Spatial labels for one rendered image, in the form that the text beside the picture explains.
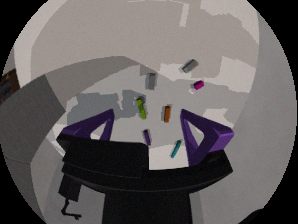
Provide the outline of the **turquoise rod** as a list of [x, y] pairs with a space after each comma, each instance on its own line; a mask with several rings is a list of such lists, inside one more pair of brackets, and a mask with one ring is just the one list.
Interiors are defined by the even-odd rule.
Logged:
[[176, 146], [175, 146], [175, 148], [174, 148], [174, 150], [173, 150], [173, 152], [172, 152], [171, 158], [174, 158], [174, 156], [176, 155], [176, 153], [177, 153], [177, 151], [178, 151], [178, 149], [179, 149], [181, 143], [182, 143], [181, 140], [178, 140], [178, 141], [177, 141], [177, 144], [176, 144]]

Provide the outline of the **orange rod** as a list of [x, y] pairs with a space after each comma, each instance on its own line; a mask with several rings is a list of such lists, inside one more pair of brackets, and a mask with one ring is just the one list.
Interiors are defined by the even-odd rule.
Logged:
[[165, 106], [164, 123], [169, 122], [170, 106]]

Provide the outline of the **purple rod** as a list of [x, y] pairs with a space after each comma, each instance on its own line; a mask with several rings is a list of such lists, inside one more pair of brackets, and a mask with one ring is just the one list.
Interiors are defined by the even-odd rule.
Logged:
[[146, 139], [147, 146], [151, 146], [148, 130], [144, 130], [144, 136], [145, 136], [145, 139]]

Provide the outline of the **magenta rod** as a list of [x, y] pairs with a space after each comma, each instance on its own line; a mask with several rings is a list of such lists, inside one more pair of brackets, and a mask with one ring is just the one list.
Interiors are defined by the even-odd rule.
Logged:
[[198, 81], [197, 83], [195, 83], [195, 84], [193, 84], [194, 85], [194, 88], [196, 89], [196, 90], [198, 90], [198, 89], [200, 89], [201, 87], [203, 87], [204, 86], [204, 83], [203, 83], [203, 81]]

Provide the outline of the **lime green rod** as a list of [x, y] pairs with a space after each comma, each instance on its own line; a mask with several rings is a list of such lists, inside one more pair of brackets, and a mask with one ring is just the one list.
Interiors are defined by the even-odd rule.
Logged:
[[136, 99], [136, 102], [137, 102], [137, 105], [138, 105], [138, 108], [139, 108], [139, 111], [140, 111], [140, 115], [141, 115], [142, 120], [143, 119], [146, 119], [146, 113], [145, 113], [145, 109], [144, 109], [144, 106], [143, 106], [142, 99], [141, 98], [137, 98]]

